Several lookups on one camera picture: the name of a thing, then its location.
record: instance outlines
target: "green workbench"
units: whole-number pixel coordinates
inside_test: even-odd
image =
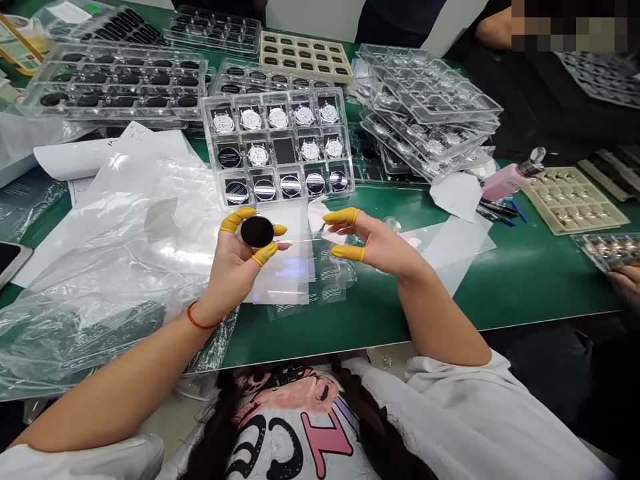
[[[35,0],[23,1],[8,13],[30,16],[40,5]],[[158,28],[166,24],[170,14],[154,7],[132,6]],[[343,44],[352,58],[356,45]],[[205,56],[214,67],[223,58],[213,53]],[[357,112],[356,106],[348,106],[350,120],[357,120]],[[205,142],[194,140],[191,144],[208,162]],[[457,304],[473,324],[484,330],[618,310],[619,301],[608,281],[572,240],[554,236],[524,194],[518,193],[516,198],[529,223],[518,220],[518,226],[513,228],[494,225],[490,236],[497,248],[478,256],[455,294]],[[393,216],[404,231],[440,223],[449,216],[434,206],[426,189],[358,186],[349,199],[332,201],[329,208],[350,205],[374,217]],[[640,205],[618,206],[631,224],[616,231],[637,230]],[[28,230],[23,243],[36,247],[70,208],[67,195]],[[347,300],[343,302],[280,319],[271,319],[268,307],[243,305],[223,367],[410,340],[394,277],[362,264],[357,265],[356,273],[358,280],[347,290]],[[15,285],[4,288],[0,307],[12,302],[19,292]]]

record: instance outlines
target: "red string bracelet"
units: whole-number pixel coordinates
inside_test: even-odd
[[[191,316],[191,307],[194,306],[196,303],[198,303],[198,300],[196,300],[195,302],[190,304],[189,308],[187,308],[187,316],[188,316],[190,322],[192,324],[194,324],[196,327],[198,327],[200,330],[213,330],[218,325],[220,325],[220,323],[223,323],[225,321],[225,319],[227,318],[227,316],[225,315],[224,317],[222,317],[222,321],[220,323],[216,323],[215,325],[212,325],[210,327],[204,327],[204,326],[200,325],[198,322],[196,322],[196,320],[194,320],[193,317]]]

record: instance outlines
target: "phone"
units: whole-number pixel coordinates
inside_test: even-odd
[[[0,289],[29,259],[33,250],[17,243],[0,242]]]

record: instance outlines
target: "braid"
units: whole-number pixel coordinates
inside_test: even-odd
[[[220,371],[216,386],[220,394],[213,407],[215,411],[207,420],[200,440],[191,450],[187,470],[180,480],[225,478],[227,462],[238,437],[238,428],[232,420],[241,392],[228,370]]]
[[[437,480],[429,466],[407,450],[402,435],[387,419],[387,408],[378,406],[362,386],[362,378],[344,368],[335,354],[329,355],[329,362],[347,405],[360,418],[360,443],[381,480]]]

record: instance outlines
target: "hand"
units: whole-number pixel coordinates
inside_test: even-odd
[[[219,323],[228,312],[240,305],[253,288],[253,282],[264,264],[276,251],[291,246],[289,243],[274,242],[259,250],[246,246],[235,232],[243,220],[256,213],[251,207],[243,207],[230,214],[220,226],[209,286],[191,309],[194,320],[204,327]],[[276,236],[280,236],[287,228],[274,225],[273,230]]]
[[[609,278],[632,307],[640,307],[640,263],[614,267]]]
[[[362,210],[349,207],[328,213],[323,220],[329,231],[338,235],[357,235],[365,247],[337,246],[331,253],[339,258],[361,261],[401,279],[430,275],[433,269],[427,261],[384,222],[368,216]]]

